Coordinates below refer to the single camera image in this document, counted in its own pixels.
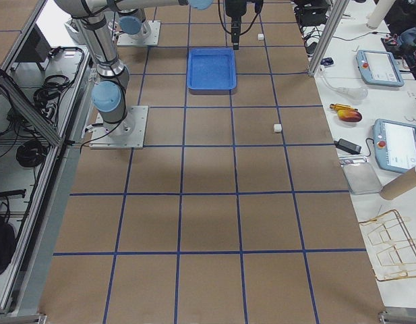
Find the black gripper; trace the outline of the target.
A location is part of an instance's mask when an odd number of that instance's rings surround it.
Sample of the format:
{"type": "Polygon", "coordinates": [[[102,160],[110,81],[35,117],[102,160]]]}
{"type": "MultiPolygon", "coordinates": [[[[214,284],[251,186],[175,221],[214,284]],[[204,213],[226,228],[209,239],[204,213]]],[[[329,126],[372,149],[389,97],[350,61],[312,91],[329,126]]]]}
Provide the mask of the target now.
{"type": "Polygon", "coordinates": [[[245,0],[226,0],[226,15],[231,19],[231,42],[233,50],[239,49],[241,18],[245,15],[245,0]]]}

